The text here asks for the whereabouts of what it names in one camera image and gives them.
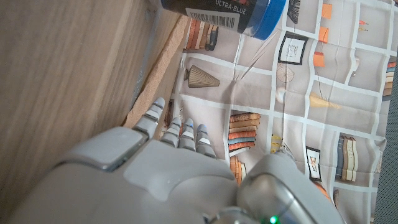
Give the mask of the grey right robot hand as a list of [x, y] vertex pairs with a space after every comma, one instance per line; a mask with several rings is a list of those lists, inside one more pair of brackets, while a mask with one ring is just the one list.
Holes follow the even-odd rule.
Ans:
[[173, 119], [154, 132], [156, 99], [133, 128], [112, 128], [65, 153], [9, 223], [343, 223], [288, 150], [237, 182], [205, 125]]

